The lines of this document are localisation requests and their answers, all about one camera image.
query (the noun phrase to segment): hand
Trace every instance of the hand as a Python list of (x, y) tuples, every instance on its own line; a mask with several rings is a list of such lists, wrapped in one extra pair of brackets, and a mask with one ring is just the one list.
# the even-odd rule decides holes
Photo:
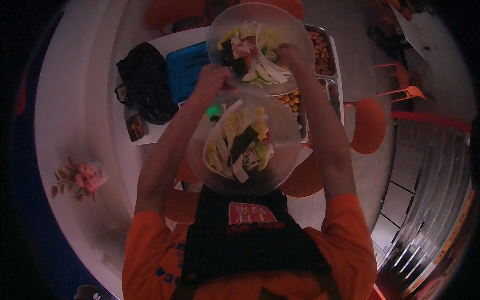
[(281, 44), (274, 52), (278, 56), (280, 63), (284, 63), (287, 66), (303, 62), (300, 50), (296, 45)]
[(194, 93), (201, 99), (211, 101), (217, 92), (227, 83), (226, 79), (232, 77), (229, 67), (221, 67), (218, 64), (209, 64), (202, 68), (198, 77)]

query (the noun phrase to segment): green light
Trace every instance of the green light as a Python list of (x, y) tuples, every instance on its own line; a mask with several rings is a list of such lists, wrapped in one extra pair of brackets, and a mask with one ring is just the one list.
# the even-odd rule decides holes
[(212, 117), (212, 116), (221, 116), (223, 114), (223, 109), (222, 107), (217, 104), (217, 103), (214, 103), (212, 104), (208, 109), (207, 111), (205, 112), (205, 115), (207, 117)]

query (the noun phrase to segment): apron logo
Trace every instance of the apron logo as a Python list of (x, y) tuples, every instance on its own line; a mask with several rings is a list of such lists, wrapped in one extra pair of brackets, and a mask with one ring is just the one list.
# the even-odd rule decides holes
[(228, 205), (228, 223), (230, 225), (273, 222), (277, 222), (277, 220), (268, 207), (236, 202)]

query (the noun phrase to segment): dark background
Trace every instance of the dark background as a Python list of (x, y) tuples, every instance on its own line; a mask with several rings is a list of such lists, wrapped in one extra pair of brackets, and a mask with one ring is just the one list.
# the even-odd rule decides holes
[[(9, 190), (9, 132), (13, 106), (24, 70), (36, 42), (65, 0), (19, 0), (1, 3), (1, 287), (3, 299), (55, 299), (45, 280), (36, 247), (17, 217), (15, 198)], [(480, 79), (480, 15), (477, 1), (429, 1), (457, 40), (470, 68), (477, 107)], [(479, 271), (479, 232), (471, 243), (465, 262), (442, 299), (471, 299)]]

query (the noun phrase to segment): black bag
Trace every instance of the black bag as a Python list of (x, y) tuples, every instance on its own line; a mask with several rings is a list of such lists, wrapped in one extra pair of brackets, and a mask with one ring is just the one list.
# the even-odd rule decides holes
[(165, 58), (149, 43), (141, 43), (117, 62), (123, 84), (115, 89), (117, 99), (137, 110), (149, 123), (163, 125), (179, 110), (168, 87)]

